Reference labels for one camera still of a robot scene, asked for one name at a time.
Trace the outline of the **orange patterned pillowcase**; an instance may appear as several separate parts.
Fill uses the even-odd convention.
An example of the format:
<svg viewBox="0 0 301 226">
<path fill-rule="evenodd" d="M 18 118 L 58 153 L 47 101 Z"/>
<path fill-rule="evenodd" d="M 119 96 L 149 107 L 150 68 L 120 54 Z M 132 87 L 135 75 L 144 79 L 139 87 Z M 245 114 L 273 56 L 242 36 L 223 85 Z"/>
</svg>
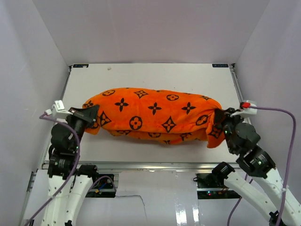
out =
<svg viewBox="0 0 301 226">
<path fill-rule="evenodd" d="M 116 88 L 91 97 L 83 108 L 95 105 L 99 106 L 96 122 L 86 130 L 93 135 L 103 129 L 115 137 L 156 140 L 169 145 L 206 141 L 208 148 L 218 147 L 225 139 L 214 121 L 222 107 L 204 95 Z"/>
</svg>

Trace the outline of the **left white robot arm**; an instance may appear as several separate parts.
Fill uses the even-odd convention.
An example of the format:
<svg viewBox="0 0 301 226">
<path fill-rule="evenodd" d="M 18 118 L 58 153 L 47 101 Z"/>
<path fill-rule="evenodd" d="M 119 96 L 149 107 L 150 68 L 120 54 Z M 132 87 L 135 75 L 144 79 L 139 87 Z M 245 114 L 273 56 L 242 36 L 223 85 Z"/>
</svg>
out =
<svg viewBox="0 0 301 226">
<path fill-rule="evenodd" d="M 48 199 L 41 207 L 43 226 L 74 226 L 87 192 L 99 184 L 95 165 L 78 165 L 81 139 L 95 125 L 98 110 L 98 105 L 65 110 L 56 101 L 40 116 L 54 122 L 48 149 Z"/>
</svg>

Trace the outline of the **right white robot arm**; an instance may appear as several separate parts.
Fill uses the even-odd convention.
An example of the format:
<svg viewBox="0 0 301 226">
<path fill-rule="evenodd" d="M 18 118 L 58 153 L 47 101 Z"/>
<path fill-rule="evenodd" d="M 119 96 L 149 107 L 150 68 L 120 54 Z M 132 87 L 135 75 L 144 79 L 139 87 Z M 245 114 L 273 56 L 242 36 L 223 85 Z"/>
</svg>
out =
<svg viewBox="0 0 301 226">
<path fill-rule="evenodd" d="M 226 162 L 219 163 L 211 173 L 216 187 L 228 187 L 251 204 L 268 221 L 270 226 L 299 226 L 301 205 L 281 178 L 275 162 L 258 146 L 261 137 L 253 125 L 244 119 L 255 115 L 257 107 L 216 110 L 214 128 L 223 132 L 231 154 L 237 155 L 238 166 L 264 191 L 261 193 L 245 181 Z"/>
</svg>

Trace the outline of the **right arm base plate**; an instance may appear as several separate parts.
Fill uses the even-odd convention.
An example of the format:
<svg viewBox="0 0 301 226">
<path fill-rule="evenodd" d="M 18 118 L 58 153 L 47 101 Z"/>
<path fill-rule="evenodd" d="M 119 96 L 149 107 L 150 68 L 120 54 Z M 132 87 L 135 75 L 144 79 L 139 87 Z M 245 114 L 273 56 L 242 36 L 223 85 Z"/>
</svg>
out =
<svg viewBox="0 0 301 226">
<path fill-rule="evenodd" d="M 234 190 L 227 188 L 223 182 L 216 181 L 211 174 L 198 173 L 193 178 L 197 185 L 197 195 L 199 200 L 214 199 L 238 199 Z"/>
</svg>

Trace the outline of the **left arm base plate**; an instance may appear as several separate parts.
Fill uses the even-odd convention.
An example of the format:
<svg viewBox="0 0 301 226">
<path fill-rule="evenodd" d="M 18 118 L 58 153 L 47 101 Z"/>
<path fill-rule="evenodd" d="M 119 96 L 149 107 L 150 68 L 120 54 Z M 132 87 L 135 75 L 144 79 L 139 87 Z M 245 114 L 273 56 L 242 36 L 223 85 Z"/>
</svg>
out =
<svg viewBox="0 0 301 226">
<path fill-rule="evenodd" d="M 86 175 L 92 178 L 92 187 L 86 194 L 86 198 L 114 198 L 116 185 L 114 174 L 101 174 L 96 165 L 81 165 L 78 169 L 78 176 Z"/>
</svg>

